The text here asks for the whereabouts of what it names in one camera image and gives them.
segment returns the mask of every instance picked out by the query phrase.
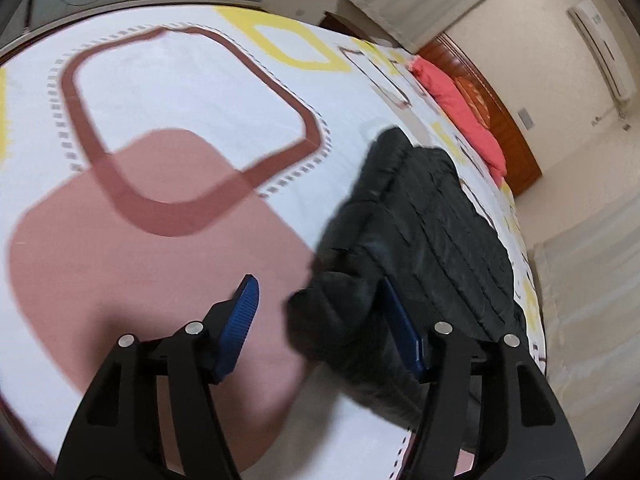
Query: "pink pillow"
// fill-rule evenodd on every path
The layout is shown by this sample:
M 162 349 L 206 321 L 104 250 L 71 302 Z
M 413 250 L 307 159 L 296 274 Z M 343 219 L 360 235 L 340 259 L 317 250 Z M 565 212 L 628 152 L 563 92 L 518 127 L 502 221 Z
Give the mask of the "pink pillow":
M 436 100 L 468 140 L 478 155 L 489 167 L 489 173 L 498 186 L 507 174 L 507 163 L 500 144 L 493 134 L 478 122 L 465 98 L 447 74 L 427 60 L 416 56 L 410 66 L 411 72 L 427 92 Z

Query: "black jacket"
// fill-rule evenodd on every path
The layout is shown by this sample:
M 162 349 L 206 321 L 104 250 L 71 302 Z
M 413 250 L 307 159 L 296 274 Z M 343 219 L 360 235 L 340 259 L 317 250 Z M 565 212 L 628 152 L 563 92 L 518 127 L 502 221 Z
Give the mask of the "black jacket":
M 404 370 L 383 314 L 372 308 L 383 277 L 469 336 L 495 341 L 516 333 L 526 341 L 506 249 L 462 191 L 447 153 L 413 147 L 399 128 L 373 144 L 315 266 L 287 306 L 290 342 L 345 377 L 361 402 L 408 428 L 420 422 L 428 385 Z M 467 449 L 479 421 L 479 383 L 471 389 Z

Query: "air conditioner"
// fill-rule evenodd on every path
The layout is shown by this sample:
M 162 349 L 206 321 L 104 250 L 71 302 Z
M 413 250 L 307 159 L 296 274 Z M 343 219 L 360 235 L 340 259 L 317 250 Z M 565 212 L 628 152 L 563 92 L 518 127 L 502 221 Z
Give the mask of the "air conditioner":
M 613 97 L 621 104 L 629 101 L 636 93 L 636 83 L 620 46 L 600 11 L 591 0 L 584 0 L 569 9 L 569 15 L 591 48 Z

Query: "wooden headboard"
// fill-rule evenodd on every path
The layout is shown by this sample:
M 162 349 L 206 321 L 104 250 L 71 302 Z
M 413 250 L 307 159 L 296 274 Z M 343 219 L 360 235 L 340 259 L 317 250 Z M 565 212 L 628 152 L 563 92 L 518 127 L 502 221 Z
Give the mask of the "wooden headboard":
M 451 78 L 463 77 L 476 87 L 489 108 L 489 129 L 507 161 L 507 184 L 515 196 L 528 189 L 542 172 L 520 128 L 478 68 L 447 34 L 425 45 L 418 55 L 432 62 Z

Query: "mattress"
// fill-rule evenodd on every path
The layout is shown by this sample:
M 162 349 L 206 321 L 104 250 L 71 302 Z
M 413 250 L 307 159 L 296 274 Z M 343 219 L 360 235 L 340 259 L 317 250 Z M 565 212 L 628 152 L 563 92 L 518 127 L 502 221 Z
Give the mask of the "mattress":
M 243 478 L 395 478 L 409 432 L 293 352 L 282 309 L 393 125 L 451 156 L 508 250 L 544 370 L 511 191 L 409 58 L 263 12 L 158 6 L 68 26 L 0 68 L 0 392 L 54 461 L 119 335 L 167 336 L 252 273 L 254 325 L 212 388 Z

